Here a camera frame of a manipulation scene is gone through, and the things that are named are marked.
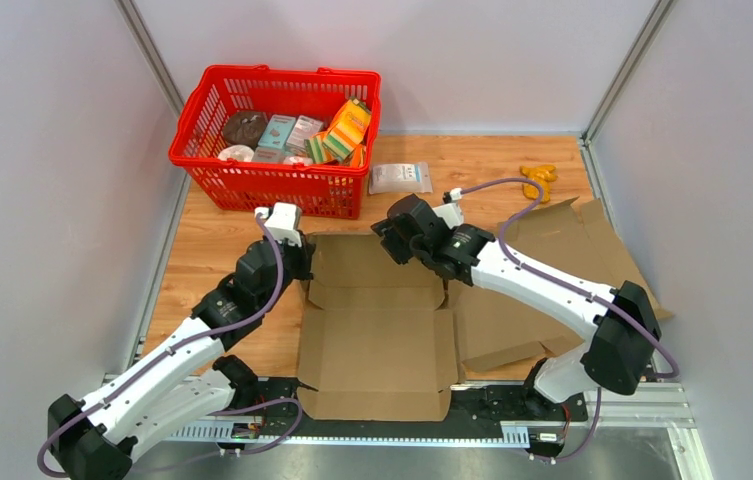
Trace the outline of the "white plastic pouch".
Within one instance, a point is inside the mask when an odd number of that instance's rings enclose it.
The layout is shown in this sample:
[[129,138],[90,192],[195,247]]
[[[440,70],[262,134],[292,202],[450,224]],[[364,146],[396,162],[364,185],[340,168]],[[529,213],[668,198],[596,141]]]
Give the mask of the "white plastic pouch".
[[377,164],[371,168],[370,195],[432,192],[433,184],[426,162]]

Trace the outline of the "cardboard box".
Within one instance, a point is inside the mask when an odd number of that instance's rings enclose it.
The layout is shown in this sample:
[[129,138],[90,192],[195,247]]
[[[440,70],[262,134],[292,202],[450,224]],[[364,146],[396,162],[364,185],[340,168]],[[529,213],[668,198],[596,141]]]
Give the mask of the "cardboard box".
[[374,234],[316,233],[297,396],[317,420],[438,422],[459,380],[441,278],[395,263]]

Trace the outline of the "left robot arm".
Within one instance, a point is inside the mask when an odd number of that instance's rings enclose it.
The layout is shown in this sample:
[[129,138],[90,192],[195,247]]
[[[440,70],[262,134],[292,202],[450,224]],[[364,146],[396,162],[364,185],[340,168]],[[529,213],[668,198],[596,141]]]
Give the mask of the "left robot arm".
[[315,251],[296,227],[262,227],[234,272],[207,293],[152,353],[76,400],[47,413],[37,454],[52,478],[122,479],[152,446],[207,414],[243,415],[256,405],[252,371],[229,350],[250,335],[295,280],[311,277]]

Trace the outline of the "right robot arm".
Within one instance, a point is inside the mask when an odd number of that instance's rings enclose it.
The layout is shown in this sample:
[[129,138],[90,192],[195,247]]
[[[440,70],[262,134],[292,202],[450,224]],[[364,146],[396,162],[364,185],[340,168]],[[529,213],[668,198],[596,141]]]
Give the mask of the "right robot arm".
[[371,226],[397,264],[415,259],[444,280],[519,301],[572,330],[582,344],[536,364],[522,391],[531,416],[550,417],[570,397],[598,388],[635,393],[659,348],[661,330],[647,291],[567,274],[465,222],[457,201],[433,207],[415,194]]

